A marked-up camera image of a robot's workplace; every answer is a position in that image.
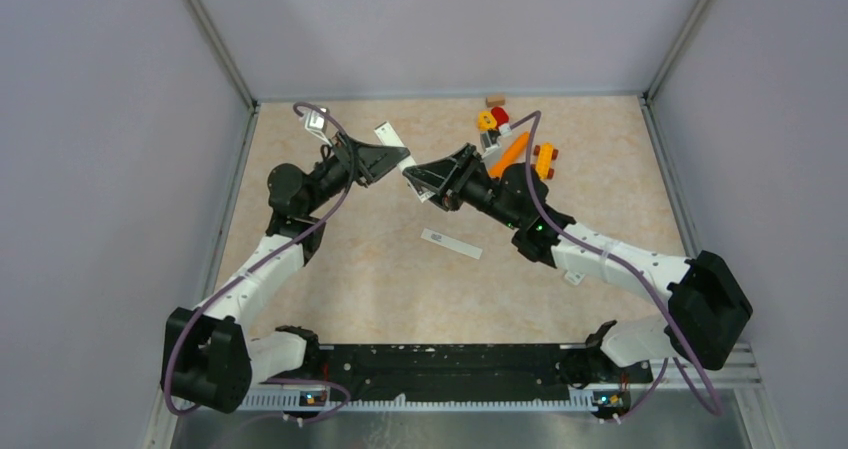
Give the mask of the white remote battery cover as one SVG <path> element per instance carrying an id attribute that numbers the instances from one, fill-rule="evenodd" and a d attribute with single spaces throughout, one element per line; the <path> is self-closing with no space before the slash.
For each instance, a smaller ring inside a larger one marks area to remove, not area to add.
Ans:
<path id="1" fill-rule="evenodd" d="M 464 241 L 455 239 L 440 232 L 425 228 L 421 232 L 421 238 L 429 241 L 445 249 L 449 249 L 458 254 L 479 260 L 483 254 L 483 249 Z"/>

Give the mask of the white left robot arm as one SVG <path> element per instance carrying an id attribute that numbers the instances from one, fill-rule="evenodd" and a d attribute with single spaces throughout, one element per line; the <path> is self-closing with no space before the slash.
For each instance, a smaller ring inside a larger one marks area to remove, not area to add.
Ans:
<path id="1" fill-rule="evenodd" d="M 257 340 L 250 327 L 282 285 L 320 248 L 326 217 L 314 212 L 328 201 L 341 204 L 353 185 L 367 187 L 394 170 L 410 151 L 368 144 L 338 134 L 322 148 L 311 172 L 283 163 L 267 178 L 272 214 L 265 235 L 226 283 L 195 308 L 176 308 L 165 324 L 161 388 L 191 408 L 234 412 L 247 392 L 281 373 L 308 382 L 319 373 L 314 336 L 282 329 Z"/>

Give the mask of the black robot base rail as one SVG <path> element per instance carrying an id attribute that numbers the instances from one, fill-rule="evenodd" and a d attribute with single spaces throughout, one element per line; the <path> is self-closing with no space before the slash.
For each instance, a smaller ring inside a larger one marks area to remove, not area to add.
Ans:
<path id="1" fill-rule="evenodd" d="M 337 344 L 308 352 L 299 369 L 262 386 L 286 391 L 300 411 L 553 407 L 590 412 L 628 406 L 631 383 L 651 381 L 598 348 L 570 344 Z"/>

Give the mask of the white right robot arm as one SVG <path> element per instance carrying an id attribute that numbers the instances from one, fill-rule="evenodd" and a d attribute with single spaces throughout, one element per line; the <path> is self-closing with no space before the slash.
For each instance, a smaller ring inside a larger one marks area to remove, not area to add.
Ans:
<path id="1" fill-rule="evenodd" d="M 586 366 L 600 381 L 649 359 L 682 357 L 718 371 L 751 319 L 752 305 L 721 256 L 706 250 L 695 257 L 665 255 L 597 232 L 553 209 L 547 185 L 523 163 L 493 177 L 467 144 L 402 174 L 431 193 L 437 207 L 470 205 L 511 229 L 512 244 L 529 261 L 596 277 L 657 307 L 656 316 L 608 322 L 593 335 L 598 346 L 586 354 Z"/>

